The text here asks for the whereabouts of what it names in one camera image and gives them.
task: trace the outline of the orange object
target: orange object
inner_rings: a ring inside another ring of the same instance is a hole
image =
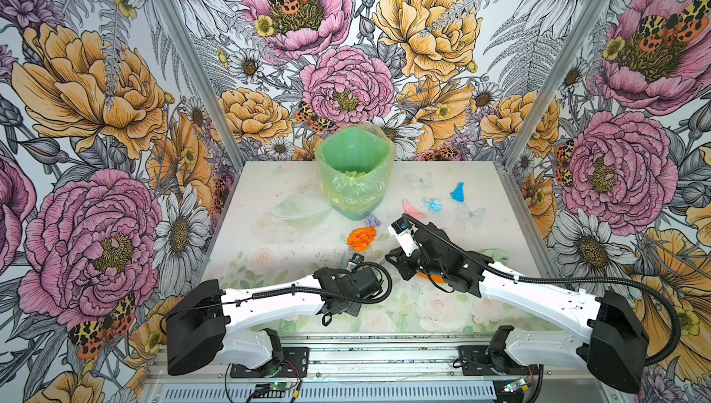
[[[368,248],[371,242],[375,239],[375,228],[355,229],[348,237],[348,245],[353,250],[360,252]]]

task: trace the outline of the green plastic bag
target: green plastic bag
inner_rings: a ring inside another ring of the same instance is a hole
[[[378,207],[393,171],[395,144],[373,124],[346,127],[316,149],[325,200],[360,221]]]

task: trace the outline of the pink peony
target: pink peony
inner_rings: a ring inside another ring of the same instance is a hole
[[[312,28],[315,25],[309,25],[297,30],[276,30],[273,34],[264,37],[279,58],[293,60],[298,59],[299,56],[315,55],[329,46],[345,41],[351,26],[353,10],[351,0],[316,0],[316,3],[320,9],[323,9],[323,20],[316,28]],[[260,16],[271,17],[271,4],[268,0],[243,0],[243,4],[247,7],[242,10],[245,21],[253,23]],[[300,14],[285,16],[297,19]]]
[[[563,188],[571,212],[581,208],[608,221],[615,235],[631,235],[674,196],[678,172],[668,158],[669,138],[642,112],[596,113],[573,143],[573,186]]]
[[[161,217],[146,185],[119,170],[100,170],[47,195],[27,227],[33,270],[22,278],[20,308],[73,328],[102,319],[130,293],[143,304],[158,282],[151,263]]]
[[[22,221],[36,201],[30,178],[13,160],[0,155],[0,274],[15,259],[22,241]]]
[[[304,67],[301,80],[304,102],[336,124],[382,117],[393,107],[395,89],[387,66],[357,48],[329,49],[315,65]]]
[[[653,52],[639,47],[642,17],[655,14],[668,19],[691,1],[633,0],[629,4],[618,18],[619,25],[613,24],[607,31],[607,56],[596,76],[597,87],[606,99],[614,98],[627,108],[646,109],[655,115],[670,114],[711,83],[711,28],[687,43],[674,40]],[[615,38],[624,40],[619,51],[621,41]]]

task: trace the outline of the blue crumpled paper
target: blue crumpled paper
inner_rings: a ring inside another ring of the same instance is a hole
[[[440,200],[436,198],[432,198],[431,200],[422,200],[424,201],[424,204],[429,208],[432,212],[441,212],[442,210],[442,204],[440,203]]]
[[[459,183],[454,192],[450,193],[452,199],[459,203],[464,203],[464,183]]]

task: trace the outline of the white table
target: white table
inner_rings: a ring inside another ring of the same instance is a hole
[[[432,173],[431,188],[414,187],[407,177]],[[481,225],[458,216],[458,204],[449,195],[464,182],[464,202],[471,210],[486,208]],[[203,280],[218,279],[220,287],[246,289],[288,282],[312,274],[323,266],[338,267],[344,255],[353,253],[346,245],[351,231],[365,227],[336,211],[307,231],[297,230],[271,218],[271,209],[290,194],[317,188],[314,162],[247,162],[237,190],[226,211],[214,242]],[[441,212],[429,212],[423,198],[438,198]],[[383,202],[373,212],[380,220],[373,244],[362,255],[380,262],[397,247],[387,226],[403,213],[403,200],[427,213],[421,221],[432,221],[449,238],[465,249],[487,252],[511,268],[531,276],[539,272],[518,221],[499,181],[493,163],[470,161],[395,162]],[[555,327],[509,305],[483,300],[465,293],[444,293],[418,276],[409,282],[384,262],[393,275],[393,292],[378,305],[363,306],[358,318],[334,316],[330,326],[321,316],[275,321],[267,327],[280,333],[447,333],[492,332],[501,324],[529,330]]]

